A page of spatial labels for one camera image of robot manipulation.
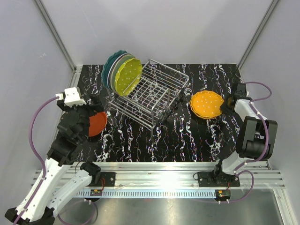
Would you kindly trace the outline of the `orange dotted scalloped plate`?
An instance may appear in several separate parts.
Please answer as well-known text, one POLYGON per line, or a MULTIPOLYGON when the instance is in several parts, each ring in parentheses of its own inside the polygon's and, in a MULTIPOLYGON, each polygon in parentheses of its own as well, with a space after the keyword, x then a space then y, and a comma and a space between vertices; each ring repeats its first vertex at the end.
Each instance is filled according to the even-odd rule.
POLYGON ((191 97, 189 105, 192 105, 198 114, 213 117, 222 114, 220 107, 223 103, 224 100, 219 94, 213 91, 203 90, 195 93, 191 97))

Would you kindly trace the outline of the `white plate green rim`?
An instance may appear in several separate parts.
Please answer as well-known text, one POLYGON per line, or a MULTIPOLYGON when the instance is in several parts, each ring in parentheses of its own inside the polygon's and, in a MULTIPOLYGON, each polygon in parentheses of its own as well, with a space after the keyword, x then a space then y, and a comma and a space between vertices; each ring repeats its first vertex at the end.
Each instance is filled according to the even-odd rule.
POLYGON ((113 72, 113 69, 114 69, 116 63, 117 63, 122 57, 127 56, 127 55, 129 55, 128 52, 126 52, 126 53, 124 53, 124 54, 122 54, 122 55, 120 55, 120 56, 118 56, 117 58, 114 59, 112 65, 111 65, 111 67, 110 67, 110 70, 109 70, 109 72, 108 72, 108 76, 107 76, 107 86, 108 86, 108 89, 109 89, 109 90, 112 90, 110 78, 111 78, 111 76, 112 76, 112 72, 113 72))

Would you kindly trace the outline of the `teal scalloped plate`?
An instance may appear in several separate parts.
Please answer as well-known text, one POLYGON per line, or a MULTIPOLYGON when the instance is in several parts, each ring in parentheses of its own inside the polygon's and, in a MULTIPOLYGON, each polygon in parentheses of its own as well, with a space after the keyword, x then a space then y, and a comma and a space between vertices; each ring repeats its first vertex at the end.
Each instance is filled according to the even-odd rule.
POLYGON ((119 50, 119 51, 115 52, 113 55, 111 55, 107 59, 106 63, 104 64, 102 72, 101 72, 101 80, 102 80, 102 85, 105 88, 108 88, 107 78, 108 78, 108 74, 109 74, 111 66, 113 65, 113 63, 119 56, 121 56, 122 54, 125 54, 125 53, 127 53, 127 51, 124 51, 124 50, 119 50))

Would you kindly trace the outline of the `lime green dotted plate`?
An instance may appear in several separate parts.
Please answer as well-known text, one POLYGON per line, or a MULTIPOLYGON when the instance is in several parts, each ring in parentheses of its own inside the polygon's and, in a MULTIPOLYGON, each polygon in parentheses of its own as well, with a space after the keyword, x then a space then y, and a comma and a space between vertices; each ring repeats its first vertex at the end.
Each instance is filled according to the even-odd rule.
POLYGON ((119 96, 127 96, 139 83, 142 75, 142 64, 137 58, 122 63, 115 78, 115 89, 119 96))

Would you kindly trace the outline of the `light green flower plate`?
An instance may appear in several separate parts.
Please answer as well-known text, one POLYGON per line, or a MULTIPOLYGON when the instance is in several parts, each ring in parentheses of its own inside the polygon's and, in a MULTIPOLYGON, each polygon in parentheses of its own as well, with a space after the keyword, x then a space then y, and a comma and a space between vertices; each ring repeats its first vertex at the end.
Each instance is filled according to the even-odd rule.
POLYGON ((125 61, 128 60, 128 59, 132 59, 132 58, 135 58, 135 56, 132 55, 132 54, 129 54, 129 55, 127 55, 127 56, 122 57, 122 58, 116 63, 116 65, 115 65, 115 67, 114 67, 114 69, 113 69, 113 71, 112 71, 112 76, 111 76, 111 78, 110 78, 110 81, 111 81, 111 87, 112 87, 112 91, 113 91, 114 93, 116 93, 116 94, 117 94, 117 91, 116 91, 116 89, 115 89, 115 78, 116 78, 117 72, 118 72, 118 70, 119 70, 119 68, 121 67, 121 65, 122 65, 123 62, 125 62, 125 61))

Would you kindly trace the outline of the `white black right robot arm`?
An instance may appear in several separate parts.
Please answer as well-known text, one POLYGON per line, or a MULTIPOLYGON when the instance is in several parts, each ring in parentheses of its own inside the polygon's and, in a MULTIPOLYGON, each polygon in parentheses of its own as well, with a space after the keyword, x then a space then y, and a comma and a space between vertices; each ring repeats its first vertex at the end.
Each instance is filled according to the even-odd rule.
POLYGON ((271 157, 278 123, 267 119, 255 107, 255 102, 266 100, 271 95, 272 90, 261 82, 237 82, 233 85, 229 97, 221 105, 223 111, 238 114, 243 124, 236 141, 235 152, 216 164, 211 172, 211 181, 217 186, 236 182, 243 167, 271 157), (269 94, 266 97, 252 99, 247 94, 247 84, 259 84, 265 87, 269 94))

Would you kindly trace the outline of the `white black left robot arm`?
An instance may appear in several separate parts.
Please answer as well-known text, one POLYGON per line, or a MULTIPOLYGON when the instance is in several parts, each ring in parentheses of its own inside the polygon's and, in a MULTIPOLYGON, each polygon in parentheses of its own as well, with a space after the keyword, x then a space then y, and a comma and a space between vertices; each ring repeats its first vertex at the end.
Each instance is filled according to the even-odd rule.
POLYGON ((96 186, 100 183, 100 167, 93 162, 84 162, 71 180, 58 191, 55 190, 89 138, 90 117, 104 111, 97 96, 90 95, 89 98, 90 103, 80 98, 78 102, 73 101, 68 106, 67 96, 61 94, 44 103, 47 105, 56 100, 57 106, 64 113, 46 160, 37 153, 32 135, 29 135, 30 146, 42 164, 42 172, 24 200, 5 213, 5 218, 14 225, 52 225, 75 194, 88 185, 96 186))

